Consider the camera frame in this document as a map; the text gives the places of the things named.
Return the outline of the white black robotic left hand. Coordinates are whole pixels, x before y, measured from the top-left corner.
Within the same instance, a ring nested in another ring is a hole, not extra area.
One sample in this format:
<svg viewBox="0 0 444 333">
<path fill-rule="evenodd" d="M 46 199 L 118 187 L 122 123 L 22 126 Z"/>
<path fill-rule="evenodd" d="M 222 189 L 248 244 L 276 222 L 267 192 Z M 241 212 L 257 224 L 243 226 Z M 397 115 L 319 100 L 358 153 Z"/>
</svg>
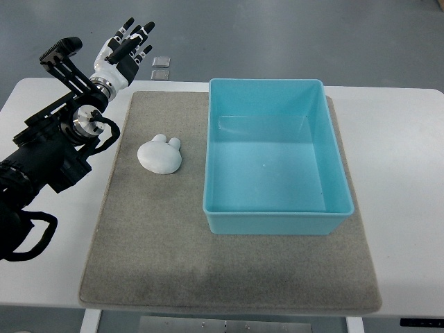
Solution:
<svg viewBox="0 0 444 333">
<path fill-rule="evenodd" d="M 127 88 L 135 79 L 139 66 L 152 50 L 148 36 L 155 28 L 154 22 L 134 25 L 130 18 L 108 39 L 94 61 L 90 80 L 110 90 L 111 94 Z"/>
</svg>

